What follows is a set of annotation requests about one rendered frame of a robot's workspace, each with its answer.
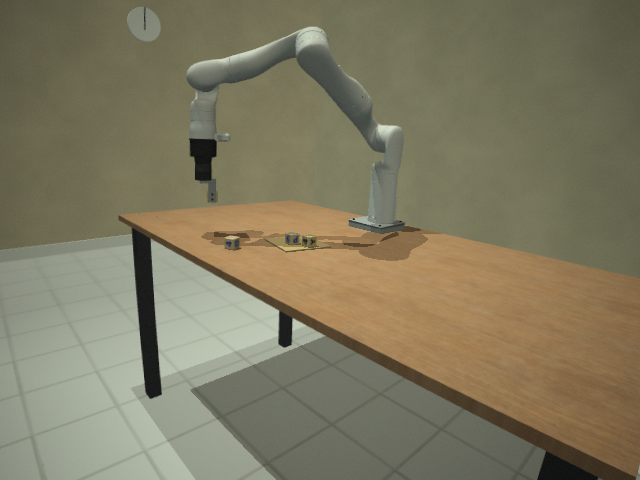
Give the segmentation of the tan flat mat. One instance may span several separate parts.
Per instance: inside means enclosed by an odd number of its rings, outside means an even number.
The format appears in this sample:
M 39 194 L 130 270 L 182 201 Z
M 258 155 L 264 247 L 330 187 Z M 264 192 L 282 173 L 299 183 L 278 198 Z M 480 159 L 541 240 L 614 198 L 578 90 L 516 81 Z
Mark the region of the tan flat mat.
M 327 245 L 319 240 L 316 241 L 316 246 L 314 247 L 305 247 L 302 246 L 302 236 L 300 236 L 299 244 L 289 245 L 285 243 L 285 237 L 278 238 L 267 238 L 265 241 L 271 243 L 272 245 L 278 247 L 284 252 L 295 252 L 295 251 L 304 251 L 304 250 L 313 250 L 313 249 L 322 249 L 322 248 L 331 248 L 330 245 Z

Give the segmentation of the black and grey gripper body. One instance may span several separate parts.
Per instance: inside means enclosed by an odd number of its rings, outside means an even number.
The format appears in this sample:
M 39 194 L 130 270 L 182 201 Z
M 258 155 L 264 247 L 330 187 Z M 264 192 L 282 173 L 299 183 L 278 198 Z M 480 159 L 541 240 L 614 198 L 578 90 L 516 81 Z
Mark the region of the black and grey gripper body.
M 229 134 L 217 134 L 216 122 L 190 121 L 190 156 L 195 159 L 195 180 L 212 180 L 212 157 L 217 157 L 217 141 L 230 141 Z

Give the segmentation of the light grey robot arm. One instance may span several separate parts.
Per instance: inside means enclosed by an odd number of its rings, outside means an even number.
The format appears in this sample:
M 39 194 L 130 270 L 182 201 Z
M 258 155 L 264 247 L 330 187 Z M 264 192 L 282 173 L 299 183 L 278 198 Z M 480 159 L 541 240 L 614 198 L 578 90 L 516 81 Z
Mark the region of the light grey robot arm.
M 257 77 L 291 58 L 296 58 L 300 67 L 324 88 L 374 151 L 386 150 L 383 160 L 372 165 L 368 221 L 395 222 L 403 131 L 375 121 L 370 96 L 358 81 L 341 70 L 331 54 L 326 33 L 318 27 L 304 28 L 248 52 L 192 65 L 186 75 L 189 85 L 197 89 L 190 108 L 191 121 L 216 122 L 219 84 Z

